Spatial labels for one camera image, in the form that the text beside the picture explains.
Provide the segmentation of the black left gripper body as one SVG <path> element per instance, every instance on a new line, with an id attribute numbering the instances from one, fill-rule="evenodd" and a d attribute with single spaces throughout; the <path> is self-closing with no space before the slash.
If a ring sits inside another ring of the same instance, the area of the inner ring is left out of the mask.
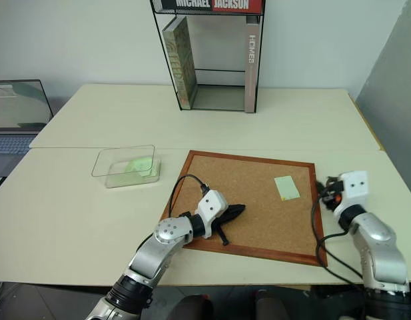
<path id="1" fill-rule="evenodd" d="M 212 222 L 212 230 L 216 231 L 222 224 L 228 223 L 232 220 L 232 209 L 227 209 L 220 217 L 217 217 Z"/>

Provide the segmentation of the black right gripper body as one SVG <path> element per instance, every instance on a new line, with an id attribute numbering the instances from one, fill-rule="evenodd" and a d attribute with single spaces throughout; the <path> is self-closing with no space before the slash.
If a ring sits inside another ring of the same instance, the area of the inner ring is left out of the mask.
<path id="1" fill-rule="evenodd" d="M 344 183 L 339 177 L 328 177 L 324 185 L 323 202 L 325 205 L 339 205 L 342 201 Z"/>

